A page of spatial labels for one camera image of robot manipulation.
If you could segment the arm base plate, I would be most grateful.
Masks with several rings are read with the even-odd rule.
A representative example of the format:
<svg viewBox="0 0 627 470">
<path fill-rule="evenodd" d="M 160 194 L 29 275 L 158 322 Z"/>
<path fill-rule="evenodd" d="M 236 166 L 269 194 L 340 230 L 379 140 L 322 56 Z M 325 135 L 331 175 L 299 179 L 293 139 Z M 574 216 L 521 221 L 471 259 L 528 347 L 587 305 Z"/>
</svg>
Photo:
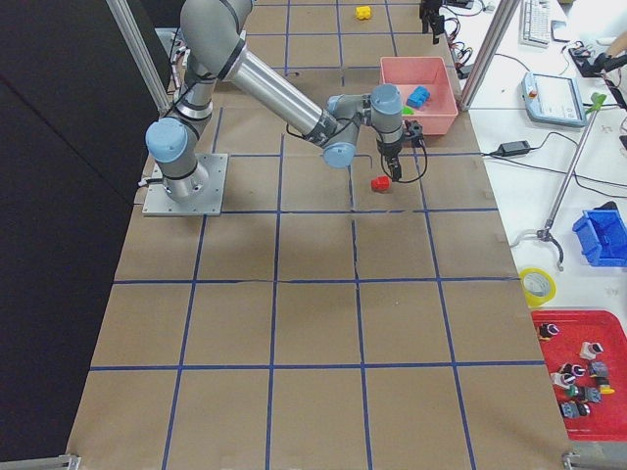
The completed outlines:
<svg viewBox="0 0 627 470">
<path fill-rule="evenodd" d="M 143 203 L 146 216 L 220 216 L 227 175 L 227 154 L 196 154 L 195 171 L 184 179 L 163 177 L 154 165 Z"/>
</svg>

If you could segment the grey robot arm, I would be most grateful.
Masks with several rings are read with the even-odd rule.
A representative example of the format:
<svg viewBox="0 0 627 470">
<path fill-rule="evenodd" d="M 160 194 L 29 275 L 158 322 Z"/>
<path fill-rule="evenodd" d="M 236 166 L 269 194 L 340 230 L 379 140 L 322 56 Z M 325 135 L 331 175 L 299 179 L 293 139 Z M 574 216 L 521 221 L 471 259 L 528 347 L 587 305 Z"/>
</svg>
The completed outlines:
<svg viewBox="0 0 627 470">
<path fill-rule="evenodd" d="M 178 94 L 145 134 L 161 181 L 155 191 L 196 213 L 217 191 L 219 174 L 196 150 L 215 104 L 237 110 L 267 109 L 317 146 L 331 167 L 351 165 L 362 127 L 376 134 L 382 166 L 391 181 L 402 178 L 399 154 L 405 140 L 403 103 L 392 84 L 367 94 L 329 97 L 325 107 L 306 96 L 248 47 L 244 29 L 251 1 L 186 1 L 180 33 L 189 56 Z"/>
</svg>

